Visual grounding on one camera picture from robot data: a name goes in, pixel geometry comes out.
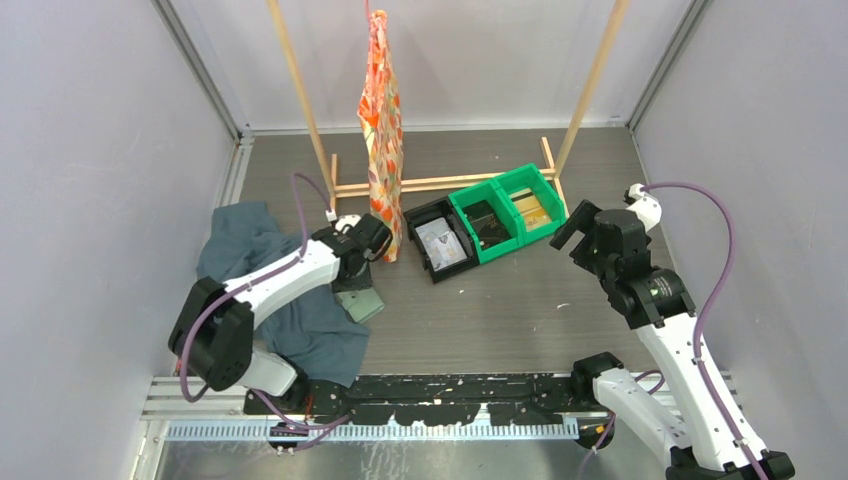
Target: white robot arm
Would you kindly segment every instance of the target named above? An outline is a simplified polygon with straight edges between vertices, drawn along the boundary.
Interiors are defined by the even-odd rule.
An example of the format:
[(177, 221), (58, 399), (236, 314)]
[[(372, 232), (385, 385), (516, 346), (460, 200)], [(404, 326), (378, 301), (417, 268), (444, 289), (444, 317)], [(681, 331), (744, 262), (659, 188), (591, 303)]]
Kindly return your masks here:
[[(200, 313), (226, 292), (248, 285), (214, 313), (198, 331), (188, 365), (215, 391), (233, 385), (258, 389), (274, 397), (289, 393), (304, 375), (285, 358), (254, 345), (253, 332), (272, 313), (300, 295), (335, 280), (356, 277), (366, 264), (380, 258), (391, 242), (391, 232), (369, 214), (341, 217), (332, 227), (315, 232), (306, 249), (240, 278), (218, 283), (198, 280), (168, 340), (168, 348), (182, 353), (186, 334)], [(267, 280), (263, 276), (292, 263)]]
[(584, 233), (570, 256), (598, 277), (612, 307), (624, 315), (648, 348), (683, 420), (639, 387), (608, 352), (575, 362), (575, 392), (609, 408), (627, 423), (667, 467), (669, 480), (755, 478), (704, 384), (697, 366), (702, 361), (744, 443), (769, 478), (792, 478), (795, 470), (788, 456), (767, 450), (733, 400), (706, 345), (701, 358), (693, 358), (695, 307), (676, 273), (650, 263), (646, 233), (659, 223), (662, 208), (642, 189), (641, 184), (628, 189), (625, 201), (630, 206), (626, 209), (601, 210), (584, 200), (556, 232), (551, 245), (561, 249), (574, 233)]

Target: orange bag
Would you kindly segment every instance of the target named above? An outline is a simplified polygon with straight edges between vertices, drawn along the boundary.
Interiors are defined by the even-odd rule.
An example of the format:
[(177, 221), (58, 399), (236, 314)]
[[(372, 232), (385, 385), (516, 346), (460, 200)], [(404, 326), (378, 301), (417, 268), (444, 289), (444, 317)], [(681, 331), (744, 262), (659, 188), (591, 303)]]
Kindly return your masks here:
[(403, 237), (400, 187), (403, 171), (403, 130), (400, 99), (386, 38), (386, 12), (371, 15), (371, 40), (365, 88), (359, 101), (360, 123), (368, 147), (368, 187), (371, 213), (383, 220), (394, 238), (383, 259), (397, 260)]

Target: green plastic tray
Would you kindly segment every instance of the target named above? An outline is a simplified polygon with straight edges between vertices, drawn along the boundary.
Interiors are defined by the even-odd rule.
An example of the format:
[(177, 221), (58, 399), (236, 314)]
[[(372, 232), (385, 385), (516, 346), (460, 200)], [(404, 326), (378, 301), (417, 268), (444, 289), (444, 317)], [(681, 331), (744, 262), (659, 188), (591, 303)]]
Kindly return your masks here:
[[(519, 232), (521, 236), (521, 246), (529, 245), (537, 240), (540, 240), (548, 235), (553, 234), (567, 218), (565, 213), (565, 205), (562, 199), (557, 195), (554, 187), (545, 180), (542, 172), (536, 165), (528, 164), (523, 167), (518, 167), (515, 170), (498, 175), (493, 179), (495, 184), (503, 190), (506, 198), (507, 207), (513, 215), (517, 215), (519, 223)], [(524, 225), (524, 219), (515, 208), (515, 205), (509, 199), (509, 196), (519, 190), (530, 188), (536, 198), (539, 199), (539, 204), (548, 212), (551, 217), (551, 223), (541, 226), (535, 230), (527, 231)]]
[[(459, 216), (465, 224), (465, 228), (468, 229), (471, 237), (474, 239), (474, 247), (477, 249), (481, 264), (518, 250), (524, 245), (522, 241), (524, 220), (514, 207), (510, 208), (512, 202), (510, 202), (509, 197), (504, 194), (503, 189), (499, 188), (493, 180), (486, 180), (485, 182), (454, 192), (449, 195), (449, 198), (454, 204), (454, 207), (456, 207), (457, 212), (460, 213)], [(489, 205), (495, 211), (495, 215), (503, 222), (507, 231), (512, 236), (509, 240), (485, 250), (480, 247), (480, 239), (477, 238), (477, 234), (471, 227), (471, 222), (468, 221), (468, 218), (463, 212), (463, 207), (473, 205), (482, 200), (489, 202)]]

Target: gray floor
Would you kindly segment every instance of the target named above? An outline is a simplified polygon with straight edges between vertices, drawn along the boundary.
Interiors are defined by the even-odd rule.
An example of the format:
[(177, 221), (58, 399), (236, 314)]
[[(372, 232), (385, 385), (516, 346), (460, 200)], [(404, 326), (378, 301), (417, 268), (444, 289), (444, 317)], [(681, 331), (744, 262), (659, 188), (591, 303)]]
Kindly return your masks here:
[[(406, 133), (404, 178), (544, 166), (539, 138), (554, 155), (565, 130), (490, 130)], [(322, 136), (338, 153), (342, 183), (366, 181), (360, 134)], [(297, 230), (288, 175), (321, 173), (306, 135), (257, 137), (242, 200), (263, 200), (283, 231)], [(584, 198), (601, 208), (621, 207), (625, 189), (644, 182), (629, 133), (623, 128), (581, 130), (563, 171), (566, 201)], [(321, 202), (302, 188), (308, 226), (324, 226)], [(449, 191), (409, 193), (404, 209)], [(340, 213), (368, 210), (365, 197), (343, 199)], [(654, 263), (670, 266), (662, 234), (653, 235)], [(541, 241), (433, 285), (418, 252), (404, 240), (400, 259), (376, 264), (374, 279), (386, 309), (368, 322), (372, 336), (363, 373), (533, 372), (571, 370), (588, 355), (611, 351), (633, 371), (655, 362), (624, 320), (606, 303), (597, 280), (574, 266), (566, 251)]]

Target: white panel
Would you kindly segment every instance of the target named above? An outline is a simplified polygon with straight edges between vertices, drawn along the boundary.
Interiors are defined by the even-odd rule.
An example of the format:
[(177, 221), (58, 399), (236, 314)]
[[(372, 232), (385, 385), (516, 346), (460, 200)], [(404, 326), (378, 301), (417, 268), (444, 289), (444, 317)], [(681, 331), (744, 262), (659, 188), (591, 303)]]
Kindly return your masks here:
[[(745, 415), (798, 478), (844, 478), (848, 445), (848, 3), (713, 2), (640, 125), (652, 181), (732, 210), (736, 268), (706, 338)], [(708, 201), (654, 190), (697, 303), (724, 262)]]
[[(396, 0), (389, 42), (406, 126), (563, 125), (612, 0)], [(254, 129), (305, 128), (264, 0), (174, 0), (231, 110)], [(319, 127), (358, 126), (361, 0), (280, 0)], [(586, 122), (625, 122), (689, 5), (635, 1)]]
[(0, 65), (0, 478), (125, 477), (232, 142), (147, 1), (0, 2)]

